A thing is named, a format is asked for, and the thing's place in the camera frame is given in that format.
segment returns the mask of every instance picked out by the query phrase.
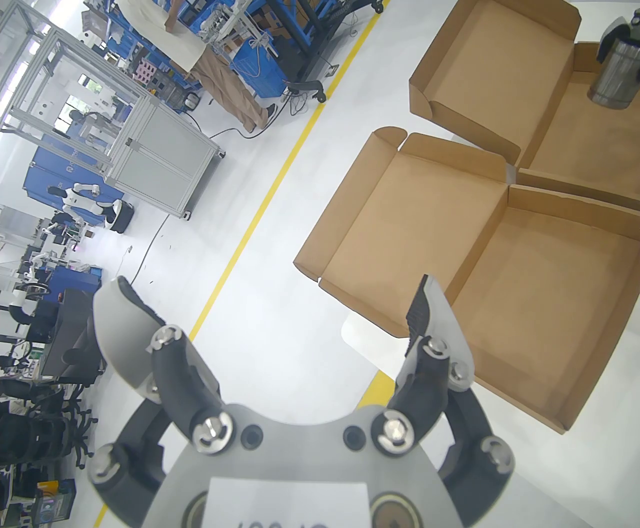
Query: white shirt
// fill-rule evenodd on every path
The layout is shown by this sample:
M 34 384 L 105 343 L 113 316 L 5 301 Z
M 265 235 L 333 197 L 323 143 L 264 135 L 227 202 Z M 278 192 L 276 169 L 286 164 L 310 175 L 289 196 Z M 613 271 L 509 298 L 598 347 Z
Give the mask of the white shirt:
M 202 57 L 207 47 L 204 41 L 180 21 L 169 33 L 164 28 L 169 13 L 152 0 L 116 0 L 116 4 L 139 34 L 186 72 Z
M 102 214 L 102 208 L 95 203 L 95 200 L 91 198 L 87 198 L 83 195 L 78 195 L 80 191 L 92 191 L 99 192 L 100 186 L 98 185 L 83 185 L 80 183 L 74 184 L 73 188 L 66 189 L 67 197 L 62 198 L 62 203 L 64 206 L 62 210 L 66 213 L 69 213 L 76 222 L 84 222 L 84 218 L 76 213 L 72 207 L 78 207 L 80 209 L 86 209 L 94 214 Z

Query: metal screw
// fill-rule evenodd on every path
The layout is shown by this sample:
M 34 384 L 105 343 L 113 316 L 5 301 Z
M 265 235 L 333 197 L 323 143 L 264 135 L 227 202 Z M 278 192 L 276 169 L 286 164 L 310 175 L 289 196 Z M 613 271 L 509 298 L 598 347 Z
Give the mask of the metal screw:
M 496 466 L 497 472 L 506 475 L 513 471 L 515 461 L 511 448 L 497 436 L 486 436 L 480 444 L 480 449 L 485 452 L 489 460 Z
M 422 350 L 435 359 L 446 359 L 449 357 L 449 346 L 444 339 L 439 337 L 430 337 L 427 344 L 422 346 Z
M 396 456 L 408 452 L 415 441 L 415 433 L 409 419 L 393 409 L 387 409 L 382 416 L 385 421 L 382 424 L 382 434 L 377 435 L 378 445 L 387 453 Z
M 193 428 L 191 439 L 196 451 L 204 454 L 222 451 L 231 439 L 233 427 L 231 416 L 225 412 L 206 418 Z
M 469 367 L 464 363 L 452 363 L 451 377 L 456 381 L 464 381 L 469 377 Z
M 383 427 L 383 431 L 385 436 L 394 444 L 402 442 L 406 436 L 406 427 L 397 418 L 386 421 Z
M 151 348 L 160 350 L 164 345 L 182 337 L 182 330 L 175 325 L 167 324 L 160 328 L 151 338 Z
M 113 456 L 113 444 L 103 445 L 93 456 L 89 472 L 94 484 L 108 482 L 120 469 L 120 463 Z

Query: yellow floor line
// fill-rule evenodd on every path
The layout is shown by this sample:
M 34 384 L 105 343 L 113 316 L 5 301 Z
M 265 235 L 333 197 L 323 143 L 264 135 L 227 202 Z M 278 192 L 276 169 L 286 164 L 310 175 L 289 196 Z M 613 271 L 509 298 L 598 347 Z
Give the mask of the yellow floor line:
M 104 516 L 107 514 L 107 510 L 108 509 L 109 508 L 107 508 L 106 504 L 102 505 L 102 509 L 100 510 L 100 513 L 98 514 L 98 518 L 93 523 L 93 528 L 100 528 L 100 524 L 102 524 L 102 519 L 104 519 Z
M 385 7 L 389 4 L 389 2 L 390 2 L 390 0 L 384 0 L 383 3 L 385 5 Z M 379 15 L 374 15 L 373 18 L 367 24 L 367 26 L 362 30 L 362 33 L 358 37 L 358 40 L 353 45 L 353 48 L 351 49 L 351 51 L 349 51 L 349 54 L 347 55 L 347 58 L 342 63 L 340 69 L 338 69 L 338 72 L 336 73 L 336 76 L 333 78 L 333 81 L 332 81 L 331 85 L 326 90 L 325 93 L 326 93 L 327 98 L 330 98 L 332 96 L 332 94 L 334 93 L 335 89 L 338 87 L 338 84 L 340 84 L 340 81 L 344 77 L 344 74 L 346 73 L 347 69 L 349 69 L 349 66 L 351 66 L 351 63 L 353 62 L 353 59 L 355 58 L 355 56 L 358 53 L 358 51 L 360 51 L 360 48 L 362 48 L 362 45 L 364 44 L 365 40 L 367 40 L 367 37 L 369 36 L 369 33 L 371 33 L 371 31 L 373 30 L 374 26 L 378 23 L 379 19 L 380 19 Z M 236 250 L 234 251 L 233 256 L 231 256 L 231 260 L 227 264 L 225 270 L 222 272 L 222 275 L 220 276 L 220 279 L 218 279 L 218 283 L 216 284 L 216 287 L 213 289 L 213 292 L 209 296 L 209 299 L 207 300 L 206 304 L 204 305 L 204 308 L 202 309 L 202 312 L 198 316 L 198 319 L 196 320 L 196 324 L 191 329 L 191 333 L 189 334 L 189 338 L 191 340 L 195 339 L 195 337 L 198 335 L 198 332 L 202 328 L 202 324 L 204 323 L 205 319 L 207 319 L 207 316 L 209 315 L 209 312 L 211 311 L 211 308 L 213 307 L 213 303 L 216 302 L 216 299 L 218 298 L 218 295 L 220 295 L 220 292 L 222 291 L 222 288 L 224 287 L 225 283 L 227 282 L 227 279 L 229 278 L 229 275 L 231 275 L 231 272 L 233 271 L 233 268 L 236 266 L 236 263 L 238 262 L 238 259 L 240 258 L 240 255 L 242 255 L 242 252 L 244 251 L 244 248 L 246 248 L 246 245 L 249 242 L 249 239 L 253 235 L 253 232 L 255 231 L 255 228 L 258 227 L 258 223 L 262 219 L 262 217 L 264 215 L 264 212 L 267 210 L 267 207 L 269 207 L 269 204 L 271 203 L 271 200 L 273 199 L 276 191 L 280 187 L 280 184 L 284 180 L 284 177 L 287 175 L 287 172 L 289 172 L 289 169 L 291 168 L 291 165 L 293 164 L 294 160 L 298 156 L 298 152 L 300 152 L 300 149 L 302 148 L 302 145 L 305 144 L 305 141 L 309 137 L 309 134 L 311 133 L 311 130 L 316 125 L 316 122 L 318 121 L 318 118 L 320 117 L 320 114 L 324 110 L 325 104 L 319 104 L 316 107 L 316 110 L 314 111 L 314 113 L 312 114 L 311 118 L 309 119 L 309 121 L 307 123 L 307 126 L 305 126 L 304 130 L 302 130 L 302 134 L 300 134 L 300 137 L 298 138 L 296 144 L 294 145 L 293 150 L 291 151 L 291 153 L 287 157 L 286 161 L 284 162 L 284 165 L 280 169 L 280 172 L 278 172 L 278 175 L 276 176 L 276 179 L 271 184 L 271 187 L 269 188 L 269 191 L 267 192 L 267 195 L 264 197 L 262 203 L 260 204 L 260 207 L 258 208 L 258 211 L 255 213 L 255 216 L 251 220 L 251 223 L 249 224 L 249 227 L 247 228 L 246 232 L 244 233 L 242 239 L 240 240 L 240 243 L 238 244 Z M 369 389 L 367 389 L 367 392 L 365 393 L 365 395 L 363 397 L 363 401 L 367 397 L 367 394 L 369 394 L 371 392 L 372 387 L 376 383 L 376 380 L 379 378 L 380 374 L 382 374 L 382 372 L 379 372 L 378 375 L 376 375 L 374 380 L 371 382 L 371 386 L 369 387 Z M 380 384 L 380 387 L 376 388 L 374 390 L 374 392 L 371 392 L 371 394 L 372 395 L 377 395 L 376 396 L 377 399 L 380 400 L 380 398 L 383 397 L 383 394 L 384 394 L 384 391 L 382 389 L 382 386 L 384 384 L 381 383 L 380 380 L 378 380 L 378 383 Z M 371 401 L 370 403 L 379 403 L 378 400 Z M 106 513 L 107 513 L 107 506 L 106 506 L 106 504 L 103 504 L 102 505 L 102 509 L 100 510 L 100 513 L 98 514 L 98 518 L 95 520 L 95 523 L 93 524 L 93 528 L 100 528 L 100 525 L 102 524 L 102 521 L 103 521 L 104 516 L 105 516 Z

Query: metal cart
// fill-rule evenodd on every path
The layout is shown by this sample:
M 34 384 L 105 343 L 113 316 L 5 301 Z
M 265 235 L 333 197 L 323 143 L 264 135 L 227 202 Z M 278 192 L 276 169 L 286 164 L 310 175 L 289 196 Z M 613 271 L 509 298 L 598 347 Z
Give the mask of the metal cart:
M 71 170 L 83 167 L 120 191 L 188 218 L 194 190 L 224 151 L 21 0 L 0 0 L 0 10 L 0 131 L 69 160 Z M 105 135 L 112 142 L 101 148 L 54 128 L 62 108 L 55 102 L 77 88 L 79 77 L 117 93 L 131 108 L 123 122 L 108 116 L 120 131 L 112 140 Z

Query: box lid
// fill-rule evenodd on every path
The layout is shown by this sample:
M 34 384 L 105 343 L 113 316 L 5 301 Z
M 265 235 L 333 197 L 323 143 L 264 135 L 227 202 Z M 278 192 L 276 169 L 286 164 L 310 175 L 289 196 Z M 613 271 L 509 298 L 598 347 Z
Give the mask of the box lid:
M 517 164 L 579 25 L 564 0 L 459 0 L 409 80 L 411 112 Z
M 403 337 L 423 274 L 435 275 L 450 302 L 457 296 L 499 220 L 496 211 L 506 206 L 505 180 L 501 156 L 379 129 L 294 264 L 343 304 Z

